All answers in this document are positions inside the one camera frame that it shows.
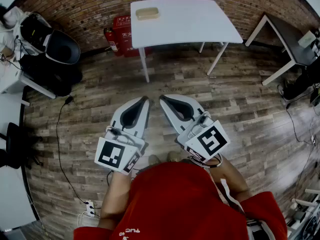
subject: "fire extinguisher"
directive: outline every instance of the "fire extinguisher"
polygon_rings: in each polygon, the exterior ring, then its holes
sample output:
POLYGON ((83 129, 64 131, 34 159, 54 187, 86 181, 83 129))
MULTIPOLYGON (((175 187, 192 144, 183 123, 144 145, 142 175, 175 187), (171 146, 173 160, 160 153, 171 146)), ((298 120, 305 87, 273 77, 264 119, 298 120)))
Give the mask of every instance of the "fire extinguisher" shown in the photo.
POLYGON ((109 42, 111 49, 114 51, 114 54, 116 56, 123 55, 123 52, 121 51, 120 44, 117 40, 116 33, 112 31, 111 27, 107 27, 103 30, 104 36, 106 40, 109 42))

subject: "table leg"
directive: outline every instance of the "table leg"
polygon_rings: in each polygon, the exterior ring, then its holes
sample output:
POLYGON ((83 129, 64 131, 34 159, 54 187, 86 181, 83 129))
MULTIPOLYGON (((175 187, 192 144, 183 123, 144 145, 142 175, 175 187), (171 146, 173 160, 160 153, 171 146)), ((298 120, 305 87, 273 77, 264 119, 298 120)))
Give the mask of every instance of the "table leg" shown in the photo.
POLYGON ((221 50, 219 51, 218 55, 216 56, 214 62, 212 63, 208 73, 206 73, 208 76, 210 75, 211 71, 214 69, 215 65, 217 64, 218 60, 220 59, 221 55, 224 53, 225 49, 227 48, 227 45, 229 43, 225 42, 221 48, 221 50))
POLYGON ((206 43, 206 42, 203 42, 203 43, 201 44, 201 47, 200 47, 199 53, 201 53, 201 52, 202 52, 202 49, 204 48, 205 43, 206 43))
POLYGON ((296 64, 294 60, 290 60, 287 64, 285 64, 282 68, 280 68, 277 72, 275 72, 273 75, 269 76, 266 80, 262 82, 263 86, 266 86, 273 80, 275 80, 277 77, 281 76, 284 72, 286 72, 288 69, 293 67, 296 64))
POLYGON ((251 44, 251 42, 255 39, 255 37, 257 36, 257 34, 260 32, 260 30, 262 29, 262 27, 266 24, 267 22, 267 16, 264 15, 262 17, 262 19, 260 20, 259 24, 255 27, 254 31, 252 32, 252 34, 249 36, 248 40, 245 42, 245 46, 249 46, 251 44))
POLYGON ((147 69, 147 64, 146 64, 146 60, 145 60, 145 48, 139 48, 139 54, 140 54, 140 59, 141 59, 141 63, 142 63, 142 67, 143 67, 143 72, 144 72, 144 76, 145 76, 145 80, 147 83, 150 82, 149 80, 149 75, 148 75, 148 69, 147 69))
POLYGON ((27 86, 32 87, 33 89, 37 90, 38 92, 48 96, 51 99, 55 99, 56 95, 53 94, 52 92, 48 91, 47 89, 43 88, 42 86, 36 84, 35 82, 33 82, 31 79, 25 77, 23 74, 21 74, 20 79, 19 79, 22 83, 24 83, 27 86))

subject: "floor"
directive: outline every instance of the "floor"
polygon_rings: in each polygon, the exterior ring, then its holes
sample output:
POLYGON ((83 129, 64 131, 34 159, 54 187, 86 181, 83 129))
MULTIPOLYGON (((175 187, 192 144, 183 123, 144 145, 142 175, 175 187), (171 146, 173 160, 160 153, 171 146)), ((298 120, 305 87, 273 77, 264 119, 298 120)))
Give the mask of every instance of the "floor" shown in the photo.
MULTIPOLYGON (((180 152, 174 142, 175 131, 161 111, 159 96, 182 94, 195 98, 221 122, 231 140, 222 154, 243 174, 253 193, 272 191, 289 219, 291 198, 311 150, 296 196, 317 181, 318 152, 295 138, 285 103, 277 91, 282 78, 268 86, 261 84, 288 58, 269 48, 230 45, 207 76, 219 46, 205 47, 199 54, 196 45, 160 48, 149 55, 148 84, 138 57, 119 58, 103 53, 80 62, 83 80, 73 88, 74 102, 64 106, 58 126, 61 164, 67 177, 83 200, 93 200, 96 207, 102 204, 109 170, 94 163, 98 139, 104 136, 119 106, 144 95, 151 99, 148 128, 144 132, 149 147, 135 168, 145 167, 151 154, 164 161, 169 151, 180 152)), ((300 71, 296 72, 283 77, 294 80, 300 71)), ((27 95, 31 106, 24 111, 24 124, 43 138, 35 149, 44 166, 33 164, 27 170, 31 195, 49 236, 57 240, 73 238, 77 216, 86 209, 59 167, 56 123, 65 99, 52 100, 31 91, 27 95)), ((315 114, 316 111, 320 115, 320 109, 314 111, 308 99, 309 96, 293 103, 289 112, 298 138, 310 142, 311 133, 320 129, 315 114)), ((97 220, 85 217, 81 224, 96 226, 97 220)), ((39 222, 25 227, 27 239, 43 239, 43 235, 38 236, 40 227, 39 222)))

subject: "power outlet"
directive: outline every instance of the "power outlet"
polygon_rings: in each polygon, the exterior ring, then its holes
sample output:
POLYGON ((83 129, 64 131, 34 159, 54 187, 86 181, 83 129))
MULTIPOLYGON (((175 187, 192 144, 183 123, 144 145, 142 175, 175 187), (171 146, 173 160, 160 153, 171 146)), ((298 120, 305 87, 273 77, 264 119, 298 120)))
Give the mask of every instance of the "power outlet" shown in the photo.
POLYGON ((88 204, 86 205, 86 213, 91 216, 94 217, 95 216, 95 207, 94 207, 94 202, 92 202, 91 200, 87 200, 86 201, 88 204))

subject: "red fire extinguisher box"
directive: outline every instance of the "red fire extinguisher box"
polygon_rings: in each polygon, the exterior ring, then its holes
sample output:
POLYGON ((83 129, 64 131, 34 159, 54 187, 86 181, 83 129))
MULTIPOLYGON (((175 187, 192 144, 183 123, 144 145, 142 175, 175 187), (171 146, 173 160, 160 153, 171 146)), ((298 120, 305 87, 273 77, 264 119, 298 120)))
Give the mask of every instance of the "red fire extinguisher box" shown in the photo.
MULTIPOLYGON (((121 51, 125 57, 139 56, 139 50, 132 47, 132 33, 131 33, 131 16, 120 16, 113 20, 113 31, 120 43, 121 51)), ((145 55, 151 53, 151 48, 144 48, 145 55)))

